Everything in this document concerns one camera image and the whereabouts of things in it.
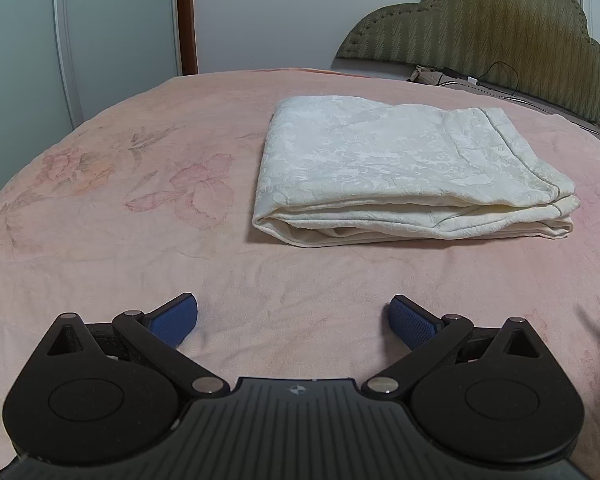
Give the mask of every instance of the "zigzag pattern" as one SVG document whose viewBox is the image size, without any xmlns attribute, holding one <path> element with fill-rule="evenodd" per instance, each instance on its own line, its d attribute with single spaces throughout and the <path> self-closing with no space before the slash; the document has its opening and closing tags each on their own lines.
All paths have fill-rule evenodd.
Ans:
<svg viewBox="0 0 600 480">
<path fill-rule="evenodd" d="M 336 55 L 451 68 L 600 124 L 600 45 L 576 0 L 422 0 L 372 12 Z M 520 81 L 503 61 L 516 69 Z"/>
</svg>

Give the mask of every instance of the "folded white fabric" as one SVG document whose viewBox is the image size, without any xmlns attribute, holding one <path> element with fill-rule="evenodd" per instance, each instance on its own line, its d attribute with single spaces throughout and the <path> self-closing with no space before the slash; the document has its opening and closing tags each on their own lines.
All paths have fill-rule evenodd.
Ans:
<svg viewBox="0 0 600 480">
<path fill-rule="evenodd" d="M 563 238 L 573 193 L 500 108 L 302 96 L 276 106 L 253 225 L 300 247 Z"/>
</svg>

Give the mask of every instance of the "brown wooden trim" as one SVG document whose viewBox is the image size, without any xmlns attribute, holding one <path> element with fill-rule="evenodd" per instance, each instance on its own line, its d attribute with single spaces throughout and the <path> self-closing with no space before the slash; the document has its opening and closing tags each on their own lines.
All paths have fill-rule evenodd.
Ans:
<svg viewBox="0 0 600 480">
<path fill-rule="evenodd" d="M 193 0 L 176 0 L 178 4 L 178 33 L 180 35 L 180 59 L 182 75 L 198 73 L 196 55 L 196 29 L 193 19 Z"/>
</svg>

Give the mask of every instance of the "bed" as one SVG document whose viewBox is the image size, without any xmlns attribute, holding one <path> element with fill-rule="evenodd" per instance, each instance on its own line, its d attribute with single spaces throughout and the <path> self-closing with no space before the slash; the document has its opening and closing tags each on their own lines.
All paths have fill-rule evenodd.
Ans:
<svg viewBox="0 0 600 480">
<path fill-rule="evenodd" d="M 275 103 L 303 94 L 506 111 L 576 183 L 564 240 L 418 240 L 301 249 L 254 229 Z M 175 78 L 82 124 L 0 192 L 0 410 L 61 312 L 85 322 L 181 292 L 180 350 L 238 376 L 369 377 L 408 350 L 382 314 L 404 294 L 478 326 L 524 316 L 586 405 L 574 461 L 600 480 L 600 141 L 558 115 L 449 88 L 311 70 Z M 0 468 L 13 457 L 0 420 Z"/>
</svg>

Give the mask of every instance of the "ribbed surface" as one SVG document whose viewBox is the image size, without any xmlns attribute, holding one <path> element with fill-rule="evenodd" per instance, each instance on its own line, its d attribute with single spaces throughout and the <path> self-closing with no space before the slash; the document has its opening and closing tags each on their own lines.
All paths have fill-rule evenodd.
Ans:
<svg viewBox="0 0 600 480">
<path fill-rule="evenodd" d="M 149 325 L 149 332 L 158 336 L 167 345 L 176 348 L 193 330 L 198 320 L 198 304 L 193 296 L 170 308 Z"/>
<path fill-rule="evenodd" d="M 337 57 L 451 68 L 600 124 L 600 45 L 576 0 L 421 0 L 376 10 Z M 515 68 L 516 73 L 502 64 Z"/>
<path fill-rule="evenodd" d="M 500 472 L 443 454 L 400 404 L 352 381 L 244 379 L 229 397 L 194 403 L 149 452 L 110 466 L 24 461 L 5 480 L 583 480 L 567 462 Z"/>
<path fill-rule="evenodd" d="M 432 322 L 411 310 L 395 298 L 389 304 L 389 327 L 411 350 L 436 335 Z"/>
</svg>

